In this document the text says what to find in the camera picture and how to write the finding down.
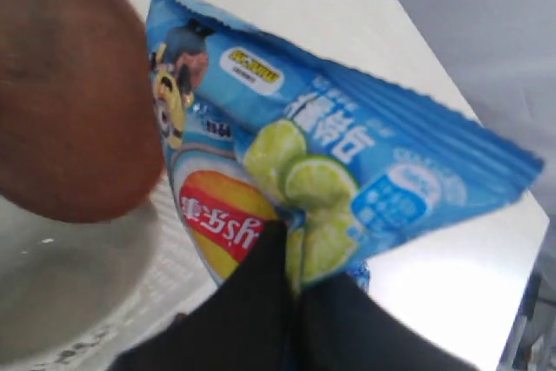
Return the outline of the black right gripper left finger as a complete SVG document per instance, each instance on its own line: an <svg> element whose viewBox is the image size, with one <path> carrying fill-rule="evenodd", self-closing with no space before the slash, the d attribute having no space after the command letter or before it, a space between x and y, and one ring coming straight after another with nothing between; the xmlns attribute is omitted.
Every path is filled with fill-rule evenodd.
<svg viewBox="0 0 556 371"><path fill-rule="evenodd" d="M265 222L239 267L205 302L119 354L111 369L289 370L294 301L286 238L284 222Z"/></svg>

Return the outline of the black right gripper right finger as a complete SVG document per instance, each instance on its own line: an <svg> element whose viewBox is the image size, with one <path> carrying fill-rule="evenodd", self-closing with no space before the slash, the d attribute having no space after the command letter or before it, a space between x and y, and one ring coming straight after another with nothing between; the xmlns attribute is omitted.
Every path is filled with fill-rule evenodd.
<svg viewBox="0 0 556 371"><path fill-rule="evenodd" d="M297 310L299 370L475 370L394 319L336 275L303 290Z"/></svg>

